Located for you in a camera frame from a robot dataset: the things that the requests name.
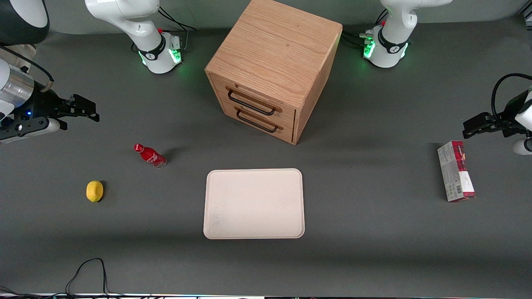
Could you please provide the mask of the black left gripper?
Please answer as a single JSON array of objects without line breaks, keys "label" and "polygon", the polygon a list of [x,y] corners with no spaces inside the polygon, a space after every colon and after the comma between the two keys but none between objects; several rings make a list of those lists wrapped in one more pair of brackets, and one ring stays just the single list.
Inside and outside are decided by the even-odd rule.
[{"label": "black left gripper", "polygon": [[[530,93],[524,91],[513,97],[498,116],[509,128],[504,129],[504,137],[526,135],[530,129]],[[469,139],[478,134],[501,131],[496,118],[488,113],[477,114],[463,122],[463,138]]]}]

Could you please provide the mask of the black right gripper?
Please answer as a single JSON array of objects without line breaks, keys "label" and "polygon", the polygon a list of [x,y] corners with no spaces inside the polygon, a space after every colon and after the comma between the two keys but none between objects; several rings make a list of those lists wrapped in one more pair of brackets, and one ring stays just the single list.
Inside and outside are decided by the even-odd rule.
[{"label": "black right gripper", "polygon": [[72,95],[63,100],[52,91],[42,93],[35,89],[29,100],[15,109],[15,119],[30,120],[32,118],[53,118],[61,130],[67,130],[68,124],[60,117],[86,117],[99,122],[100,116],[96,112],[96,104],[80,95]]}]

